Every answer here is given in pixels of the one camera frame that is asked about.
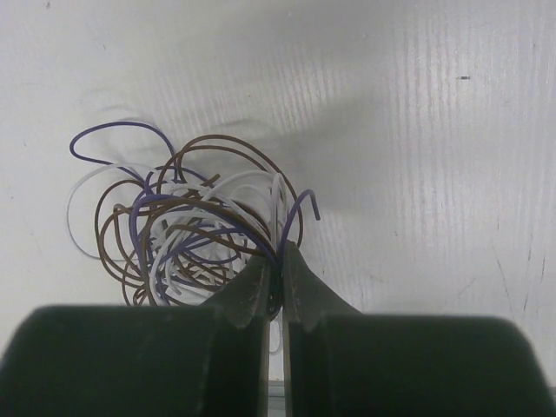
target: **bundle of wires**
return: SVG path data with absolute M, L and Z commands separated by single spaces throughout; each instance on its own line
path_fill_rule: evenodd
M 161 166 L 150 167 L 132 162 L 113 163 L 77 153 L 76 145 L 83 137 L 122 126 L 155 133 L 167 146 L 170 158 Z M 312 190 L 297 195 L 272 160 L 233 136 L 200 136 L 175 152 L 170 140 L 153 126 L 111 122 L 84 130 L 73 138 L 69 150 L 78 159 L 102 165 L 78 181 L 69 193 L 66 208 L 69 236 L 79 250 L 100 260 L 120 282 L 123 298 L 130 306 L 141 306 L 145 301 L 156 306 L 198 304 L 232 280 L 251 255 L 265 256 L 279 268 L 296 218 L 299 224 L 296 243 L 301 245 L 300 206 L 305 198 L 310 197 L 314 215 L 320 220 Z M 241 156 L 253 169 L 226 178 L 217 173 L 196 172 L 187 167 L 184 157 L 198 150 Z M 106 189 L 96 205 L 94 230 L 98 254 L 90 254 L 72 233 L 70 204 L 84 183 L 111 169 L 119 169 L 126 178 Z M 133 203 L 116 203 L 108 218 L 101 219 L 101 208 L 108 195 L 124 185 L 137 189 Z M 264 209 L 238 198 L 239 194 L 251 194 Z M 122 232 L 123 222 L 128 226 L 127 235 Z M 107 250 L 109 229 L 114 230 L 118 258 Z M 273 316 L 281 304 L 276 298 L 271 300 Z

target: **brown wire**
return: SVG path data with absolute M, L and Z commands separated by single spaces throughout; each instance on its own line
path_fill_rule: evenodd
M 198 144 L 201 142 L 206 142 L 210 140 L 221 140 L 221 141 L 228 141 L 234 144 L 240 145 L 249 151 L 253 152 L 256 156 L 261 158 L 261 162 L 257 161 L 257 159 L 248 153 L 231 148 L 229 146 L 224 145 L 212 145 L 212 144 Z M 183 158 L 185 155 L 197 151 L 197 150 L 218 150 L 223 152 L 228 152 L 237 156 L 240 156 L 247 160 L 248 162 L 255 165 L 258 169 L 270 172 L 266 167 L 265 163 L 274 170 L 274 172 L 279 173 L 283 176 L 284 182 L 288 186 L 288 190 L 290 194 L 297 199 L 297 194 L 289 181 L 289 179 L 284 175 L 284 173 L 276 166 L 276 164 L 267 156 L 265 156 L 260 150 L 255 148 L 253 145 L 238 139 L 233 136 L 226 136 L 226 135 L 206 135 L 200 136 L 196 139 L 193 139 L 189 143 L 187 143 L 178 153 L 172 156 L 161 168 L 159 176 L 153 187 L 156 187 L 156 193 L 160 194 L 162 192 L 162 186 L 165 182 L 164 177 L 168 172 L 170 166 L 174 166 L 174 169 L 178 175 L 178 177 L 182 180 L 183 184 L 187 186 L 187 180 L 184 174 L 183 169 Z M 215 182 L 218 180 L 220 175 L 216 174 L 212 176 L 207 181 L 203 182 L 202 186 L 204 187 L 213 187 Z M 108 187 L 102 194 L 101 198 L 99 199 L 98 204 L 96 205 L 96 212 L 95 212 L 95 236 L 96 236 L 96 243 L 98 248 L 99 257 L 101 262 L 106 269 L 106 271 L 113 276 L 116 280 L 121 283 L 122 286 L 122 294 L 123 298 L 127 305 L 131 306 L 140 306 L 144 303 L 145 300 L 149 300 L 149 303 L 155 304 L 155 300 L 153 295 L 150 292 L 149 286 L 149 273 L 146 268 L 144 262 L 147 259 L 147 252 L 148 252 L 148 245 L 150 240 L 151 228 L 161 215 L 169 212 L 171 209 L 175 209 L 182 205 L 188 205 L 194 208 L 199 208 L 204 211 L 212 212 L 224 219 L 228 218 L 232 223 L 236 223 L 241 225 L 243 228 L 246 228 L 255 235 L 263 244 L 268 246 L 268 250 L 274 252 L 274 250 L 267 244 L 268 238 L 270 237 L 270 230 L 268 229 L 267 223 L 264 219 L 256 212 L 256 210 L 249 207 L 249 205 L 242 203 L 242 202 L 235 202 L 242 210 L 246 213 L 251 215 L 253 219 L 256 221 L 258 225 L 261 226 L 261 230 L 263 234 L 250 223 L 248 223 L 243 217 L 239 216 L 237 213 L 227 209 L 224 207 L 223 202 L 220 201 L 218 198 L 213 197 L 208 201 L 203 201 L 200 193 L 198 190 L 190 189 L 185 192 L 183 195 L 176 196 L 174 198 L 169 198 L 160 201 L 148 202 L 144 204 L 139 210 L 138 216 L 145 218 L 145 224 L 142 227 L 141 231 L 141 239 L 140 239 L 140 248 L 139 254 L 136 254 L 135 250 L 131 252 L 127 252 L 123 242 L 122 242 L 122 231 L 121 231 L 121 223 L 120 223 L 120 216 L 126 215 L 129 216 L 133 210 L 131 207 L 126 207 L 122 204 L 116 204 L 112 210 L 112 213 L 107 217 L 104 221 L 103 225 L 100 226 L 99 218 L 100 218 L 100 211 L 102 205 L 104 204 L 107 196 L 116 188 L 125 185 L 125 184 L 132 184 L 143 188 L 143 185 L 136 180 L 122 180 L 112 184 Z M 303 219 L 301 210 L 298 210 L 299 216 L 299 235 L 297 239 L 297 244 L 301 244 L 301 240 L 303 237 Z M 190 219 L 190 221 L 183 225 L 171 225 L 169 226 L 166 221 L 162 222 L 162 227 L 165 230 L 166 236 L 172 234 L 172 232 L 176 230 L 186 231 L 193 235 L 199 235 L 211 242 L 217 243 L 225 248 L 230 249 L 231 253 L 234 254 L 238 259 L 243 259 L 244 255 L 262 255 L 260 249 L 257 248 L 250 248 L 248 246 L 248 242 L 244 241 L 242 245 L 236 243 L 234 241 L 233 236 L 230 233 L 226 233 L 223 235 L 215 235 L 211 232 L 204 230 L 202 228 L 198 228 L 195 226 L 199 219 Z M 114 260 L 109 254 L 106 249 L 106 234 L 110 229 L 110 226 L 114 227 L 114 235 L 116 240 L 116 246 L 118 248 L 118 252 L 120 253 L 122 260 L 125 262 L 124 267 L 122 268 L 118 265 L 117 261 Z M 139 264 L 139 260 L 142 259 L 143 265 Z M 198 288 L 202 288 L 208 290 L 210 292 L 216 291 L 221 285 L 224 285 L 226 282 L 229 281 L 229 278 L 226 275 L 227 268 L 218 265 L 205 265 L 201 261 L 197 261 L 189 256 L 187 253 L 181 252 L 177 255 L 172 257 L 172 262 L 177 267 L 178 272 L 184 277 L 193 282 Z M 131 299 L 128 297 L 127 288 L 133 288 L 134 293 Z M 169 296 L 168 294 L 165 295 L 167 299 L 174 303 L 175 305 L 185 305 L 181 301 L 176 300 L 175 298 Z

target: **black plastic piece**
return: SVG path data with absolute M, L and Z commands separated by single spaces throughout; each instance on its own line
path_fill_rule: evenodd
M 0 415 L 266 415 L 270 274 L 254 257 L 198 308 L 37 310 L 3 358 Z
M 288 416 L 556 415 L 532 349 L 509 322 L 360 314 L 293 244 L 282 274 Z

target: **white backdrop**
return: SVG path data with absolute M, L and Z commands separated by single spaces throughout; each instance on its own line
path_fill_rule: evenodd
M 93 168 L 71 137 L 127 117 L 177 148 L 249 139 L 315 190 L 302 250 L 344 299 L 506 317 L 556 382 L 555 66 L 550 0 L 4 0 L 0 341 L 39 305 L 122 302 L 71 247 L 63 205 Z M 166 158 L 129 130 L 80 149 Z M 108 180 L 72 212 L 91 249 Z

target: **tangled wire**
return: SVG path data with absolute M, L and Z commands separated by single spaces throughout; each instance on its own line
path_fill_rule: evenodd
M 171 157 L 164 165 L 153 168 L 138 163 L 112 163 L 76 152 L 75 146 L 84 136 L 116 126 L 150 130 L 165 142 Z M 280 266 L 295 217 L 299 223 L 296 243 L 301 245 L 300 206 L 308 196 L 314 215 L 320 220 L 312 190 L 307 189 L 298 196 L 270 158 L 233 136 L 200 136 L 175 152 L 169 139 L 153 126 L 111 122 L 84 130 L 74 137 L 69 150 L 78 159 L 103 165 L 70 191 L 66 210 L 69 236 L 83 253 L 99 259 L 106 271 L 121 283 L 123 298 L 130 306 L 141 306 L 146 300 L 158 306 L 198 304 L 232 280 L 251 255 L 265 256 Z M 219 174 L 202 175 L 187 168 L 184 161 L 185 156 L 199 150 L 241 156 L 253 169 L 227 178 Z M 111 169 L 121 170 L 128 178 L 113 183 L 96 205 L 94 228 L 98 255 L 93 255 L 72 234 L 70 204 L 85 182 Z M 122 186 L 137 187 L 133 203 L 130 206 L 117 203 L 108 218 L 101 219 L 105 200 Z M 251 199 L 246 201 L 239 195 L 250 195 Z M 259 199 L 259 206 L 252 203 L 255 198 Z M 127 235 L 122 231 L 123 224 L 128 226 Z M 109 229 L 114 230 L 118 259 L 107 250 Z M 126 248 L 124 238 L 131 248 Z M 184 301 L 191 297 L 193 301 Z M 272 315 L 279 309 L 275 301 Z

